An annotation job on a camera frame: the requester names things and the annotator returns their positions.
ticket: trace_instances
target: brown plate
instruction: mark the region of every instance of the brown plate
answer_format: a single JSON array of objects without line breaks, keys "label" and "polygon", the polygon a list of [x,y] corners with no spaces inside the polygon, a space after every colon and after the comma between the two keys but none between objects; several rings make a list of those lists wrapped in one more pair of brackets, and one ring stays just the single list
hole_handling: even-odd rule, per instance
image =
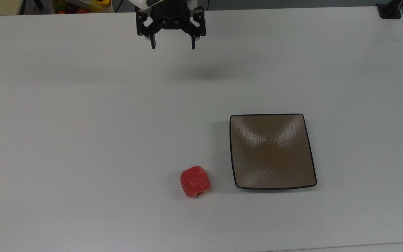
[{"label": "brown plate", "polygon": [[232,115],[230,147],[238,188],[293,189],[317,184],[302,114]]}]

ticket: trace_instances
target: black rim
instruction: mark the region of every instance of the black rim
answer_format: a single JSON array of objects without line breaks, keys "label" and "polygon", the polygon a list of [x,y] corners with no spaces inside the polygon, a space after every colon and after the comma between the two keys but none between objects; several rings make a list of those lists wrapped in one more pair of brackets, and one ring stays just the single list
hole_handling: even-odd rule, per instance
[{"label": "black rim", "polygon": [[[247,187],[241,187],[237,185],[237,180],[235,178],[235,171],[234,171],[234,161],[232,157],[232,139],[231,139],[231,119],[233,117],[248,117],[248,116],[290,116],[290,115],[301,115],[303,117],[304,121],[304,129],[306,131],[306,137],[307,137],[307,143],[309,144],[309,153],[310,153],[310,160],[312,161],[312,169],[313,169],[313,177],[315,178],[315,184],[313,185],[305,185],[303,187],[293,187],[293,188],[247,188]],[[253,189],[253,190],[287,190],[287,189],[299,189],[299,188],[311,188],[317,185],[317,174],[315,173],[315,164],[313,163],[313,156],[312,156],[312,148],[310,147],[310,140],[309,140],[309,134],[307,133],[307,126],[306,126],[306,120],[304,118],[303,114],[300,113],[292,113],[292,114],[247,114],[247,115],[232,115],[230,116],[230,154],[231,154],[231,167],[232,167],[232,174],[234,177],[234,183],[235,186],[238,188],[242,189]]]}]

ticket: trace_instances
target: black clamp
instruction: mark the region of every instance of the black clamp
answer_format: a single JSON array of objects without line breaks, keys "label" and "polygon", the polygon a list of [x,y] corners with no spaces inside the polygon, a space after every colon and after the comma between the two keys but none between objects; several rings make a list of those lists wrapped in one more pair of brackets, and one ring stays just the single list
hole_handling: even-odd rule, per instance
[{"label": "black clamp", "polygon": [[[152,19],[152,23],[146,27],[144,22],[149,17]],[[192,23],[190,20],[191,17],[199,24],[198,27]],[[191,36],[192,49],[195,49],[195,41],[199,40],[200,36],[206,36],[205,11],[203,6],[199,6],[192,11],[186,8],[179,16],[169,18],[159,16],[154,7],[148,10],[136,7],[136,32],[139,36],[144,36],[147,40],[150,40],[152,49],[156,47],[155,34],[161,29],[181,29]]]}]

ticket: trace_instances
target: red fruit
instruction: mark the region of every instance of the red fruit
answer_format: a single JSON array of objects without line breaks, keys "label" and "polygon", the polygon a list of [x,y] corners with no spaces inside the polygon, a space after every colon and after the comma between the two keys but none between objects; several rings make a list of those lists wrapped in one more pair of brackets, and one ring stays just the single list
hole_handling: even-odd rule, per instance
[{"label": "red fruit", "polygon": [[76,10],[76,13],[77,14],[82,14],[82,13],[90,13],[87,9],[84,9],[84,8],[78,8],[77,10]]},{"label": "red fruit", "polygon": [[208,174],[200,166],[191,167],[181,173],[179,181],[183,187],[183,191],[189,198],[194,198],[211,189]]}]

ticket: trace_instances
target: fruit basket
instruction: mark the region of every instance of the fruit basket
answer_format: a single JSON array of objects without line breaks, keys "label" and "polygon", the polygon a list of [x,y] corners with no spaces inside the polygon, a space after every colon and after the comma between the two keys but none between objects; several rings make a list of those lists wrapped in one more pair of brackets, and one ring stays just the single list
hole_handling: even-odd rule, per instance
[{"label": "fruit basket", "polygon": [[51,0],[52,14],[113,12],[111,0]]}]

